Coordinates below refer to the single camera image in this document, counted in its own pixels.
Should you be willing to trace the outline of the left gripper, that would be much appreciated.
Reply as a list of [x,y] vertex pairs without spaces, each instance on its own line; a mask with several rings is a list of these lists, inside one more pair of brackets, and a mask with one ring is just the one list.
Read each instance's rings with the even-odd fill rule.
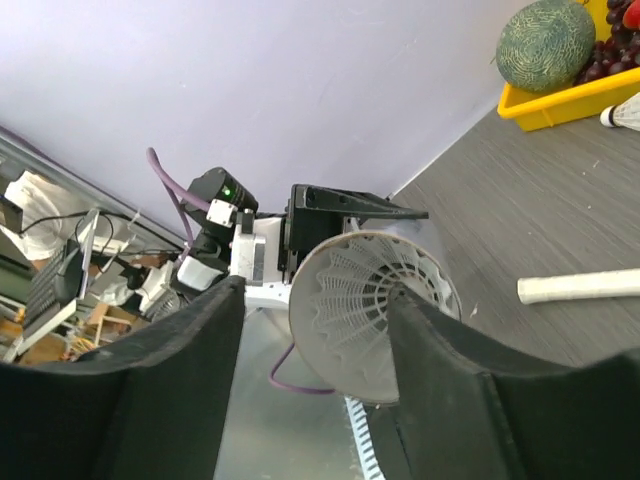
[[294,184],[287,215],[236,216],[229,273],[245,279],[247,307],[286,310],[299,265],[316,246],[340,235],[348,218],[420,220],[429,213],[369,192]]

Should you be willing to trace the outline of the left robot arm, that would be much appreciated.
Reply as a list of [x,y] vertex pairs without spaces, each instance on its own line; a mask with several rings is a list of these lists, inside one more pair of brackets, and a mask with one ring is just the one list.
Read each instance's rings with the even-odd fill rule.
[[174,273],[173,287],[193,299],[227,275],[238,275],[246,280],[248,308],[274,310],[287,309],[296,270],[322,242],[365,220],[429,216],[372,193],[308,184],[292,186],[284,212],[265,213],[222,167],[193,180],[181,208],[201,230]]

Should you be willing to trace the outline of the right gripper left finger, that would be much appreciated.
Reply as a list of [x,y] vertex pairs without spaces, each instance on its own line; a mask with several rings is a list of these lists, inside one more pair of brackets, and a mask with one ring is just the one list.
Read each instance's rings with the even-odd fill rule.
[[74,362],[1,367],[5,479],[210,479],[245,317],[231,276]]

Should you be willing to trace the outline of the white shuttlecock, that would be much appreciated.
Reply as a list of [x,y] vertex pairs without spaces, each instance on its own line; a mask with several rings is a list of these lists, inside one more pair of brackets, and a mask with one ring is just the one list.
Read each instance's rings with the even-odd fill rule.
[[621,104],[606,107],[599,116],[607,128],[627,128],[640,131],[640,94],[637,93]]
[[327,381],[351,396],[391,397],[395,373],[389,296],[401,283],[455,319],[458,293],[436,259],[396,235],[348,234],[322,251],[328,264],[311,276],[311,331],[319,336]]

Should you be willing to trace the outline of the white shuttlecock tube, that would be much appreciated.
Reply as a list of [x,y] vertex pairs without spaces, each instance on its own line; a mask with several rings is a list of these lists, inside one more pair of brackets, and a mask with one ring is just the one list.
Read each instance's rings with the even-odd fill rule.
[[369,404],[398,401],[388,303],[402,283],[455,319],[461,302],[430,221],[334,236],[299,266],[289,325],[302,359],[329,386]]

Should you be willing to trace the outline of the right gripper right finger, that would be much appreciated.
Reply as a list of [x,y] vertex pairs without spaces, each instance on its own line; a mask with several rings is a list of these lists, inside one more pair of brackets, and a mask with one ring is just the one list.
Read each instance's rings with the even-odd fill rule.
[[416,479],[635,479],[639,352],[570,367],[514,348],[396,287],[389,336]]

